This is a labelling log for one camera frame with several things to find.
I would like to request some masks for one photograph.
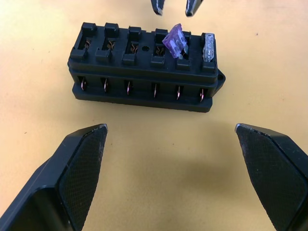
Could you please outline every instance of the yellow table surface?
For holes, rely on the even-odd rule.
[[[107,123],[84,231],[273,231],[234,133],[289,135],[308,152],[308,1],[0,1],[0,215],[63,138]],[[207,114],[76,100],[67,60],[83,22],[213,32],[226,75]]]

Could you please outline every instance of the textured gripper pad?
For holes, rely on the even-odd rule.
[[[265,134],[237,127],[248,174],[272,224],[288,230],[308,193],[307,182],[284,153]]]
[[[99,178],[107,127],[87,134],[59,182],[59,193],[75,230],[85,223]]]

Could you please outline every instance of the mounting hole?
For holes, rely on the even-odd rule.
[[[142,47],[142,51],[149,51],[149,50],[150,50],[150,48],[148,46]]]

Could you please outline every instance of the tan surface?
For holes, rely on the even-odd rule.
[[[308,2],[2,0],[0,215],[62,139],[107,123],[109,134],[85,231],[273,231],[250,183],[238,122],[288,134],[308,152]],[[78,101],[66,62],[82,22],[182,23],[214,32],[227,81],[208,114]]]

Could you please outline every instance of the black fuse box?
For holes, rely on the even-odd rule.
[[[167,30],[146,32],[118,24],[83,23],[68,59],[80,100],[208,112],[225,76],[214,58],[203,60],[205,33],[183,32],[188,55],[174,59],[162,40]]]

